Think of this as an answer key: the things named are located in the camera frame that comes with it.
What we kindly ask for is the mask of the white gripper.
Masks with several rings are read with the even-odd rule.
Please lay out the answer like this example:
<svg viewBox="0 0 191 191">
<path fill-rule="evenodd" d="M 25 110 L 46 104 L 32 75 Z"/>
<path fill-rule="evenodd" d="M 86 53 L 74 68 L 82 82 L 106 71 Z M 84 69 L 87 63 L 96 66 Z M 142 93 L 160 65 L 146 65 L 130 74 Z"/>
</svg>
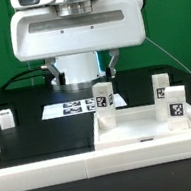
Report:
<svg viewBox="0 0 191 191">
<path fill-rule="evenodd" d="M 145 40 L 141 8 L 143 0 L 98 0 L 92 12 L 71 17 L 58 17 L 55 8 L 45 7 L 14 14 L 11 40 L 14 56 L 20 61 L 45 59 L 45 65 L 65 85 L 54 57 L 109 50 L 107 78 L 114 78 L 120 47 L 137 46 Z"/>
</svg>

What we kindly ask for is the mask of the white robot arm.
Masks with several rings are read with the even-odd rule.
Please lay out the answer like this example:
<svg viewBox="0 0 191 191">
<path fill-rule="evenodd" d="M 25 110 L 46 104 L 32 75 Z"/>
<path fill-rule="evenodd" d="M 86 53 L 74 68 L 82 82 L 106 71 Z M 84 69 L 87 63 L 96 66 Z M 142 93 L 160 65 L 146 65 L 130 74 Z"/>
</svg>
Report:
<svg viewBox="0 0 191 191">
<path fill-rule="evenodd" d="M 14 8 L 11 40 L 20 61 L 43 60 L 59 89 L 88 86 L 113 76 L 120 48 L 146 37 L 145 0 L 10 0 Z M 111 61 L 100 71 L 98 52 Z"/>
</svg>

